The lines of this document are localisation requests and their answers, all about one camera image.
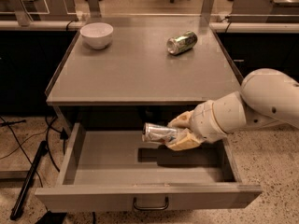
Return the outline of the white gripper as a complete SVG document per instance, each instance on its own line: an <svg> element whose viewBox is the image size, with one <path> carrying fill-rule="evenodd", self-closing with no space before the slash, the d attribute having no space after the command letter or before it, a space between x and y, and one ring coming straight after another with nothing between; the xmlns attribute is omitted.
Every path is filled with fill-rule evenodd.
<svg viewBox="0 0 299 224"><path fill-rule="evenodd" d="M167 126L189 128L166 146L174 151L199 147L202 142L215 143L226 137L226 133L217 123L213 113L214 102L208 100L198 105L193 111L185 111L172 119Z"/></svg>

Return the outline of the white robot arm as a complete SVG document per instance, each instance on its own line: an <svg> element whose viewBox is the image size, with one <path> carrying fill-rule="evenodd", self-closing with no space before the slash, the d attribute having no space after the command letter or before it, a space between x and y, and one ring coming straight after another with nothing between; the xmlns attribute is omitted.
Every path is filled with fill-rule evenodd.
<svg viewBox="0 0 299 224"><path fill-rule="evenodd" d="M280 123L299 127L299 83L282 72L262 68L249 73L239 91L208 100L168 125L182 134L166 146L180 151L214 143L239 129Z"/></svg>

